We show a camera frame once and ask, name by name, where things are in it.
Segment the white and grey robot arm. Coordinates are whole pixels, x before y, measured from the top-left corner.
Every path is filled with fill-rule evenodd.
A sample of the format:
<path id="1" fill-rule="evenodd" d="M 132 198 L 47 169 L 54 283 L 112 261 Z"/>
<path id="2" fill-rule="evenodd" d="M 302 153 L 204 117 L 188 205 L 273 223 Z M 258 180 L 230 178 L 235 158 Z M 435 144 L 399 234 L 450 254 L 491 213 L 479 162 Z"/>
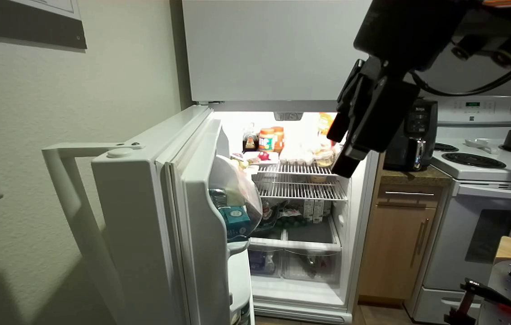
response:
<path id="1" fill-rule="evenodd" d="M 349 178 L 370 151 L 385 151 L 421 92 L 421 74 L 444 48 L 459 57 L 497 41 L 490 57 L 506 72 L 482 84 L 511 81 L 511 0 L 372 0 L 354 37 L 365 55 L 336 99 L 327 137 L 341 146 L 331 171 Z"/>

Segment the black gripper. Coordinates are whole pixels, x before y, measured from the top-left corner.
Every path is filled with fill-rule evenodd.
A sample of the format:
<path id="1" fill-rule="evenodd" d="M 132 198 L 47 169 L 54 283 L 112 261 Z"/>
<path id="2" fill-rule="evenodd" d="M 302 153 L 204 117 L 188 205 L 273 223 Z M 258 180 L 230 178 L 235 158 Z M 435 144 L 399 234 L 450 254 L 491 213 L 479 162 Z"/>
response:
<path id="1" fill-rule="evenodd" d="M 327 137 L 345 148 L 331 171 L 351 178 L 365 151 L 385 151 L 419 95 L 419 86 L 388 75 L 379 59 L 358 59 L 340 92 L 338 113 Z"/>

